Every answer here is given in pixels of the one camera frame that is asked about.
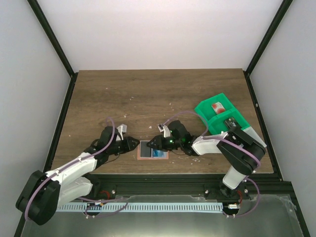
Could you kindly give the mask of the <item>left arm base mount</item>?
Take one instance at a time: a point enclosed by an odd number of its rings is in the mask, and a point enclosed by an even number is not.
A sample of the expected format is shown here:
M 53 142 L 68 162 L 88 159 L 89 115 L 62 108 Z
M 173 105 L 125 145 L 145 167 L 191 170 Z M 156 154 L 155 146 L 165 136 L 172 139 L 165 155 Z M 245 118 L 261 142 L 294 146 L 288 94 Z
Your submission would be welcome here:
M 110 183 L 98 183 L 93 185 L 89 194 L 83 196 L 87 199 L 99 200 L 99 199 L 114 199 L 116 197 L 117 186 Z

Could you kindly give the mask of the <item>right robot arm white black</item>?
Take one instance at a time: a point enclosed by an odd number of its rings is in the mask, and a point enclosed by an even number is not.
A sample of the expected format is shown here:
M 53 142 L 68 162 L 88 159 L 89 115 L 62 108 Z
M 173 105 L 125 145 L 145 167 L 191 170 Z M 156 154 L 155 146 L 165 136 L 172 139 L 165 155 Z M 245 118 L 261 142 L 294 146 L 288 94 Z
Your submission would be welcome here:
M 147 147 L 163 152 L 180 149 L 188 156 L 222 154 L 231 167 L 222 179 L 219 190 L 225 197 L 237 192 L 239 184 L 261 165 L 266 148 L 243 131 L 236 122 L 229 122 L 229 130 L 217 135 L 194 136 L 178 120 L 158 125 L 161 135 L 155 136 Z

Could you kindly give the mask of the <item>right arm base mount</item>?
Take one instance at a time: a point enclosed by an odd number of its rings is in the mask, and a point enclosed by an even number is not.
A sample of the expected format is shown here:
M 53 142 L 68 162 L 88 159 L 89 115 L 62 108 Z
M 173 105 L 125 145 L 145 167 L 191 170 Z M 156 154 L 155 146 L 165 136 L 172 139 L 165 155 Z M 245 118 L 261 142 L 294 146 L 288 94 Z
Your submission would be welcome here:
M 206 199 L 215 199 L 217 201 L 237 201 L 240 198 L 250 199 L 249 194 L 244 192 L 244 185 L 240 185 L 236 189 L 230 189 L 222 182 L 213 182 L 205 184 L 203 188 Z

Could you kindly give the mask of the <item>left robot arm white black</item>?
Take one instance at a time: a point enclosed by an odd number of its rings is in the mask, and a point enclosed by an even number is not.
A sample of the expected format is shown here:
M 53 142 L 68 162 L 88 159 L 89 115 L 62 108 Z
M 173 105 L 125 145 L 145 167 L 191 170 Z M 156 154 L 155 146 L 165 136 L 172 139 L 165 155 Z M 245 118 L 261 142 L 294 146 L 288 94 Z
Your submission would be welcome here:
M 38 225 L 47 223 L 57 208 L 80 198 L 96 198 L 100 180 L 91 174 L 104 165 L 110 156 L 126 154 L 137 148 L 140 141 L 125 136 L 127 126 L 107 126 L 77 158 L 63 166 L 33 172 L 24 186 L 15 207 Z

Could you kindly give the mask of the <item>red white card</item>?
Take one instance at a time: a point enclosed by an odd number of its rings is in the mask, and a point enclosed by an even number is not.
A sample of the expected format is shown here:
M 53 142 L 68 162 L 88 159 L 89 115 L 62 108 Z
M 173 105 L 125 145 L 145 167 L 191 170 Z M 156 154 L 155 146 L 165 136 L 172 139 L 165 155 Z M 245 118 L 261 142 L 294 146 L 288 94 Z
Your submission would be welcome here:
M 212 109 L 214 110 L 215 114 L 221 114 L 226 111 L 224 106 L 220 102 L 215 102 L 211 105 Z

